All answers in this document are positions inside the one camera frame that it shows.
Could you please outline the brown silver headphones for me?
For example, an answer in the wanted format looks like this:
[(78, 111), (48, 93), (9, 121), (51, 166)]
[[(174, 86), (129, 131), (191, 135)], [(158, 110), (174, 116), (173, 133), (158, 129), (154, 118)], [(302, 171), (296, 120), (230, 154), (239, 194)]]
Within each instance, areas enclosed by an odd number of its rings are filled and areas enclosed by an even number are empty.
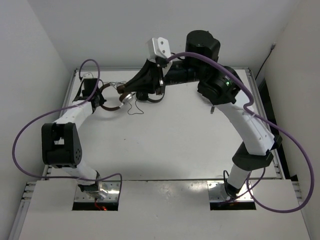
[(120, 94), (119, 101), (120, 105), (115, 107), (107, 107), (104, 106), (104, 104), (100, 104), (101, 108), (108, 112), (115, 112), (120, 110), (123, 106), (128, 105), (134, 98), (134, 95), (132, 92), (124, 92), (123, 83), (121, 82), (107, 82), (104, 83), (100, 88), (99, 91), (102, 93), (106, 88), (113, 87), (117, 92)]

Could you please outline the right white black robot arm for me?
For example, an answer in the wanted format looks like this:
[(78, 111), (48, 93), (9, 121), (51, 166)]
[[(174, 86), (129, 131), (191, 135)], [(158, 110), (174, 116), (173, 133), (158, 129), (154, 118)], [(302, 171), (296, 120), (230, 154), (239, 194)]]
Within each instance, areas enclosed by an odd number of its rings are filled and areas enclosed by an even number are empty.
[(119, 86), (118, 93), (135, 92), (144, 101), (149, 94), (163, 95), (166, 86), (197, 82), (200, 96), (228, 118), (242, 139), (220, 188), (225, 199), (235, 199), (252, 171), (271, 164), (272, 150), (282, 143), (281, 136), (272, 134), (253, 112), (253, 97), (236, 71), (218, 63), (221, 44), (208, 31), (188, 33), (185, 53), (177, 54), (176, 61), (167, 39), (151, 38), (147, 45), (149, 57), (142, 69)]

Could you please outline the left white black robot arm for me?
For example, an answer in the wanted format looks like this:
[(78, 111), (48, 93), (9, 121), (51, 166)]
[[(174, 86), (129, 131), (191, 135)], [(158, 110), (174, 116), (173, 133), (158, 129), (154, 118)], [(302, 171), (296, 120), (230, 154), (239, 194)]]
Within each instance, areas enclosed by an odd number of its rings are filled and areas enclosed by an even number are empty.
[(98, 181), (100, 174), (82, 159), (83, 151), (78, 130), (96, 108), (105, 102), (96, 88), (97, 78), (84, 78), (69, 108), (52, 123), (41, 128), (42, 160), (44, 164), (61, 169), (74, 177), (81, 192), (103, 200), (107, 196), (107, 186)]

